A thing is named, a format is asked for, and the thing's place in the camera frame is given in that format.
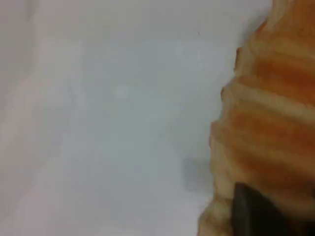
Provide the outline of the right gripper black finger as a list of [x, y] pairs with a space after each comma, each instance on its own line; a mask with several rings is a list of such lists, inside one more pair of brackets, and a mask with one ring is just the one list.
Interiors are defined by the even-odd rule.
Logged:
[[236, 183], [233, 192], [231, 227], [234, 236], [313, 236], [315, 221], [282, 213], [258, 190]]

